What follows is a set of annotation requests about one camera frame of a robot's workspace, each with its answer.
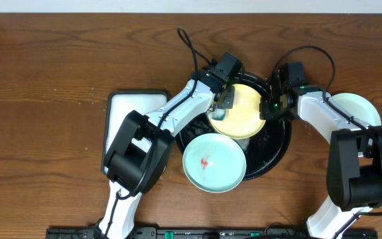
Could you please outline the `green sponge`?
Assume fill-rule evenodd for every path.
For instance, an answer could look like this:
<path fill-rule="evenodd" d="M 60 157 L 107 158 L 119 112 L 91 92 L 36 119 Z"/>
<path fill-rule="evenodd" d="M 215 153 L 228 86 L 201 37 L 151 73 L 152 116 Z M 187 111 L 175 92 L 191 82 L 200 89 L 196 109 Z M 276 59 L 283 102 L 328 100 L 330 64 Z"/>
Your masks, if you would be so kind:
<path fill-rule="evenodd" d="M 215 108 L 212 112 L 211 118 L 213 120 L 223 121 L 226 116 L 226 109 Z"/>

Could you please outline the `yellow plate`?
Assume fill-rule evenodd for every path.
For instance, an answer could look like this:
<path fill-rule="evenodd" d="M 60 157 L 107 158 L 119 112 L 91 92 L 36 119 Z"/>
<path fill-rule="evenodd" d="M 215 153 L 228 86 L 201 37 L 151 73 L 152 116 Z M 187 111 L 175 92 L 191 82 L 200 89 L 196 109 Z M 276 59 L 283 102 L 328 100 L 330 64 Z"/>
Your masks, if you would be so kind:
<path fill-rule="evenodd" d="M 211 118 L 213 108 L 208 111 L 212 127 L 219 133 L 234 139 L 245 139 L 258 133 L 265 120 L 259 117 L 261 95 L 250 86 L 234 84 L 235 97 L 232 109 L 226 109 L 223 121 Z"/>

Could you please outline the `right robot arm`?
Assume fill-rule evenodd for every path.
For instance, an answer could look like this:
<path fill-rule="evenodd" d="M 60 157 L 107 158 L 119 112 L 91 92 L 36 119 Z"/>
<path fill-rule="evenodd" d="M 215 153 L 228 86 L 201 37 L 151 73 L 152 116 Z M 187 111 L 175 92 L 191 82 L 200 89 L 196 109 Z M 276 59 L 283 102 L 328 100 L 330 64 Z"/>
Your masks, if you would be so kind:
<path fill-rule="evenodd" d="M 327 199 L 306 220 L 312 238 L 341 238 L 362 216 L 382 216 L 382 126 L 372 126 L 310 85 L 301 62 L 277 63 L 262 99 L 264 120 L 300 119 L 330 145 Z"/>

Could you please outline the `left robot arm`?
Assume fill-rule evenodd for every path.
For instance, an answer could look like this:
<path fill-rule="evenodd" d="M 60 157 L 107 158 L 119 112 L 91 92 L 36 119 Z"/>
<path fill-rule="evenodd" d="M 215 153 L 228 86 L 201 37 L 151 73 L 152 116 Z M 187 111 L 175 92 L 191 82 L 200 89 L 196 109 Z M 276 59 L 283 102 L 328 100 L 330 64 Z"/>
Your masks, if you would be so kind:
<path fill-rule="evenodd" d="M 110 194 L 96 238 L 128 237 L 139 201 L 164 173 L 176 135 L 223 103 L 236 76 L 202 70 L 171 100 L 162 90 L 109 95 L 101 171 L 109 179 Z"/>

